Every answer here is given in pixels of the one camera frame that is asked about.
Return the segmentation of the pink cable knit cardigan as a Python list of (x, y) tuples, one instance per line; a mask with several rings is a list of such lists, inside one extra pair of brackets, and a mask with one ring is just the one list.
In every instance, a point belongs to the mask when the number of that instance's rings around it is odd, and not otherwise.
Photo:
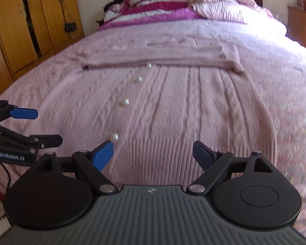
[(117, 185), (188, 185), (201, 173), (196, 140), (240, 157), (258, 149), (276, 163), (273, 121), (232, 44), (98, 34), (28, 72), (1, 99), (37, 109), (34, 121), (4, 125), (61, 135), (59, 156), (111, 140), (104, 174)]

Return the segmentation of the wooden wardrobe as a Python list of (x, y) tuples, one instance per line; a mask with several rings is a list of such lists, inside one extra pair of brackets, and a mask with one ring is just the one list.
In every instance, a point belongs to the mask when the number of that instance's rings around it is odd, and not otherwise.
[[(77, 30), (66, 33), (64, 24), (72, 22)], [(0, 95), (83, 37), (77, 0), (0, 0)]]

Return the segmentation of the small black hanging purse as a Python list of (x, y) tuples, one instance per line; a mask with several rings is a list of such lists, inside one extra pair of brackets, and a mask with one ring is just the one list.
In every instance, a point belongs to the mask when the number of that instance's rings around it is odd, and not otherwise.
[(66, 33), (71, 33), (77, 30), (77, 24), (75, 22), (65, 23), (63, 27)]

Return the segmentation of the pink floral bed sheet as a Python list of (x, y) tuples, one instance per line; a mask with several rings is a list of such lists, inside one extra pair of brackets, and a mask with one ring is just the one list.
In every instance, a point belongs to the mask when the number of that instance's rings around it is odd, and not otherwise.
[(102, 30), (105, 37), (198, 37), (235, 45), (240, 62), (269, 111), (276, 134), (276, 163), (298, 189), (302, 210), (296, 228), (306, 236), (306, 49), (283, 34), (214, 20), (178, 20)]

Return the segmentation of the magenta striped quilt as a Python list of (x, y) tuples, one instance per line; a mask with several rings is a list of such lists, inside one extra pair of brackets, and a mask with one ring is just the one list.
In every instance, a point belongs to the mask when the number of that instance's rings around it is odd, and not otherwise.
[(201, 18), (188, 0), (123, 0), (108, 7), (99, 29)]

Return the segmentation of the pink checkered pillow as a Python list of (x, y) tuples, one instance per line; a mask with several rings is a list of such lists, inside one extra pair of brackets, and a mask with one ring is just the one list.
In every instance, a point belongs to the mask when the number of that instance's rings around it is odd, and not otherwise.
[(268, 9), (254, 0), (186, 0), (188, 6), (205, 19), (250, 24), (257, 20), (272, 19)]

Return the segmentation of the wooden side cabinet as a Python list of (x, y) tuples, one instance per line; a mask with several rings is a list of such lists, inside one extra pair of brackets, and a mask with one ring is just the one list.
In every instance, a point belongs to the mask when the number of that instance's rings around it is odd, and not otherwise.
[(287, 26), (290, 37), (306, 48), (306, 11), (294, 6), (288, 6)]

